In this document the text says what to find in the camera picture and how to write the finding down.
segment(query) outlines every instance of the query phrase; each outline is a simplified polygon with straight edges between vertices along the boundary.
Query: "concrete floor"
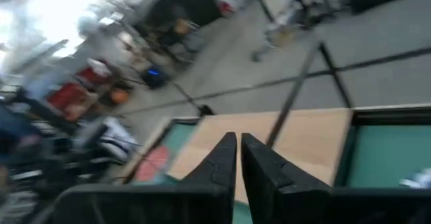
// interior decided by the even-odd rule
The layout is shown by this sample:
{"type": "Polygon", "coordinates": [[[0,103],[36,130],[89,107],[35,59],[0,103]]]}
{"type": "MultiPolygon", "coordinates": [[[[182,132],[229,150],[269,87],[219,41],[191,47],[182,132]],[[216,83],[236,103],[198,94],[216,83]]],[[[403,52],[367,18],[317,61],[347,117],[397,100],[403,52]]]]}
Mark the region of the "concrete floor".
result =
{"type": "MultiPolygon", "coordinates": [[[[337,66],[385,57],[431,46],[431,0],[398,0],[360,15],[345,15],[319,26],[316,34],[326,43],[337,66]]],[[[303,33],[283,48],[253,63],[250,53],[263,43],[265,17],[257,3],[229,19],[211,25],[213,35],[190,70],[176,79],[200,104],[218,114],[276,111],[281,108],[292,82],[251,89],[257,83],[294,77],[314,42],[303,33]],[[230,94],[216,93],[243,88],[230,94]]],[[[431,102],[431,54],[404,61],[341,73],[355,106],[431,102]]],[[[324,69],[317,57],[312,71],[324,69]]],[[[135,125],[144,141],[164,116],[196,115],[172,87],[148,91],[137,87],[131,100],[119,109],[135,125]]],[[[336,108],[342,103],[329,76],[308,79],[295,108],[336,108]]]]}

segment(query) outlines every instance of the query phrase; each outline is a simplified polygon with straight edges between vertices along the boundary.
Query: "green surface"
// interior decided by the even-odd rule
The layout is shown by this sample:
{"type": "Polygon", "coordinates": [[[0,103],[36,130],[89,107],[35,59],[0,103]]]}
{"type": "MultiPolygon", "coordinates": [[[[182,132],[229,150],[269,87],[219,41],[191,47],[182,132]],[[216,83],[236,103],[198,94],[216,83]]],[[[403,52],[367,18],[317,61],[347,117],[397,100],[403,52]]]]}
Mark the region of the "green surface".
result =
{"type": "MultiPolygon", "coordinates": [[[[196,129],[196,125],[174,124],[169,133],[161,142],[161,145],[167,146],[169,149],[169,162],[166,170],[170,167],[179,151],[189,141],[191,135],[196,129]]],[[[134,185],[154,185],[154,184],[176,184],[178,180],[167,176],[165,171],[161,171],[153,181],[150,182],[134,182],[134,185]]],[[[233,224],[251,224],[250,208],[247,204],[235,202],[233,224]]]]}
{"type": "Polygon", "coordinates": [[[431,167],[431,126],[363,126],[352,159],[349,187],[396,187],[431,167]]]}

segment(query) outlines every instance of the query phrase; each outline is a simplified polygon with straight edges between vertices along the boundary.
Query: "gray floor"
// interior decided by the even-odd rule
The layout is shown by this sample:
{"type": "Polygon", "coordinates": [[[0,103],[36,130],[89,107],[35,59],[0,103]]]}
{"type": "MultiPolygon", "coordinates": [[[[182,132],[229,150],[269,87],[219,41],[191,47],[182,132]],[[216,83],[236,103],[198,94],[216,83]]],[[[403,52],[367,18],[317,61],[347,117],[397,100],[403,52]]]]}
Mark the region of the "gray floor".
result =
{"type": "MultiPolygon", "coordinates": [[[[339,17],[317,28],[316,34],[327,43],[337,66],[431,46],[431,13],[427,9],[430,5],[431,0],[394,1],[360,15],[339,17]]],[[[265,17],[257,3],[211,25],[214,33],[206,49],[176,82],[198,98],[297,75],[314,37],[302,34],[265,57],[262,63],[253,63],[250,53],[263,43],[264,25],[265,17]]],[[[341,75],[355,106],[427,103],[431,102],[430,61],[431,55],[427,55],[341,75]]],[[[324,65],[318,57],[312,71],[321,69],[324,65]]],[[[218,114],[276,111],[291,87],[292,83],[278,83],[198,102],[210,105],[218,114]]],[[[196,114],[189,104],[149,110],[179,100],[184,98],[172,86],[157,91],[138,88],[119,113],[129,113],[135,134],[143,141],[161,118],[196,114]]],[[[297,109],[336,107],[342,104],[329,76],[307,80],[295,102],[297,109]]]]}

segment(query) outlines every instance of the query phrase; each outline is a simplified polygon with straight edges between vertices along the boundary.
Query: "blue light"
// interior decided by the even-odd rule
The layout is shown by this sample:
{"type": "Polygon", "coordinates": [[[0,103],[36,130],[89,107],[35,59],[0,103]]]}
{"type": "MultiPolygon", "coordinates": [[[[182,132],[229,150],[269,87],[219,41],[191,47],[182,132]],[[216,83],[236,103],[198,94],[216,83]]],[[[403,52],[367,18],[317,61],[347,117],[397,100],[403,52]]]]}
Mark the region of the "blue light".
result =
{"type": "Polygon", "coordinates": [[[154,70],[148,70],[148,73],[152,75],[159,75],[159,73],[154,70]]]}

